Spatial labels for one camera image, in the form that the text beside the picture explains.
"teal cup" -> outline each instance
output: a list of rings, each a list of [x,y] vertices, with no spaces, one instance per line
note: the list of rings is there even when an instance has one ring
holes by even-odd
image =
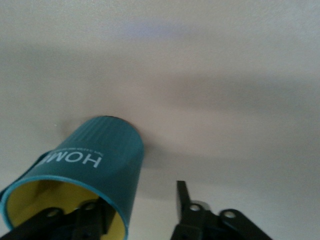
[[[0,193],[3,219],[12,229],[46,208],[68,214],[102,198],[116,213],[101,239],[125,240],[143,156],[142,139],[128,122],[92,118]]]

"silver screw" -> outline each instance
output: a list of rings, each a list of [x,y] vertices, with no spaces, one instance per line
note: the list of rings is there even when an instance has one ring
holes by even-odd
[[[229,219],[234,219],[236,215],[232,211],[226,211],[224,215]]]
[[[95,208],[95,204],[94,203],[90,203],[90,204],[88,204],[84,209],[85,210],[92,210],[92,209],[94,209]]]
[[[200,207],[199,207],[198,205],[195,205],[195,204],[191,205],[191,206],[190,206],[190,209],[191,209],[192,211],[200,211]]]
[[[58,213],[59,213],[59,210],[58,210],[58,209],[55,209],[55,210],[49,212],[46,216],[47,216],[48,218],[51,218],[51,217],[56,216]]]

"black metal bracket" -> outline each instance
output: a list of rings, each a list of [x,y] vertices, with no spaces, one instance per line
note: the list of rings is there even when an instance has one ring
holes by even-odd
[[[214,215],[192,202],[185,181],[177,181],[177,205],[180,222],[170,240],[272,240],[238,210]]]
[[[102,198],[88,201],[69,214],[46,208],[15,227],[0,240],[100,240],[115,215]]]

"beige surface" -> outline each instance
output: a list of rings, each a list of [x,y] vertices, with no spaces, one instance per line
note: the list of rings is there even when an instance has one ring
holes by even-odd
[[[1,1],[0,187],[113,115],[146,145],[129,240],[170,239],[176,180],[275,240],[319,239],[319,15],[320,1]]]

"screw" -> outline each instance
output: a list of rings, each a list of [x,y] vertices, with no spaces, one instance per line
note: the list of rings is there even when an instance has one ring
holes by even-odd
[[[55,209],[55,210],[52,210],[51,212],[49,212],[46,216],[47,216],[48,218],[51,218],[51,217],[56,216],[58,213],[59,213],[59,210],[58,210],[58,209]]]
[[[191,209],[192,211],[200,211],[200,207],[199,207],[198,205],[195,205],[195,204],[191,205],[191,206],[190,206],[190,209]]]
[[[232,211],[226,211],[224,215],[229,219],[234,219],[236,215]]]
[[[95,204],[94,203],[89,203],[87,206],[85,206],[85,210],[92,210],[92,209],[94,209],[95,208]]]

